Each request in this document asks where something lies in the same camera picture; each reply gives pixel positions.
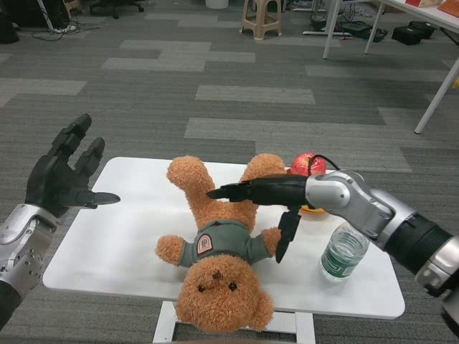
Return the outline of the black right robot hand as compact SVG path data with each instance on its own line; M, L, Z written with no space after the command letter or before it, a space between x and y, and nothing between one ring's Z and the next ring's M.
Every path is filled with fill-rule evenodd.
M275 251L276 262L281 262L294 240L301 216L299 211L308 204L306 176L278 174L232 183L207 192L211 199L227 199L231 202L251 201L261 206L281 205L288 210L280 218L280 241Z

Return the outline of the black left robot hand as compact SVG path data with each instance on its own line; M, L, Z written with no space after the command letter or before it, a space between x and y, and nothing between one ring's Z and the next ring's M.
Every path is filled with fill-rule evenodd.
M91 124L92 118L84 114L61 129L48 153L40 157L32 169L27 181L27 204L61 218L72 207L96 209L120 201L114 193L93 192L89 188L90 177L97 171L105 149L101 137L80 155L74 168L68 165Z

